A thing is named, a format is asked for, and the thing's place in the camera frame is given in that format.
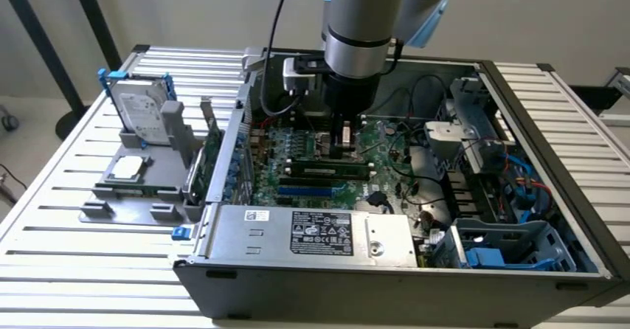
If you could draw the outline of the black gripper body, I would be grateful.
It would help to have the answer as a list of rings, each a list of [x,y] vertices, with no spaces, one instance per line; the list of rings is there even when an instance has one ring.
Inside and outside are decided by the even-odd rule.
[[[326,75],[325,103],[332,109],[333,121],[352,121],[372,107],[376,100],[381,75],[354,79],[336,73]]]

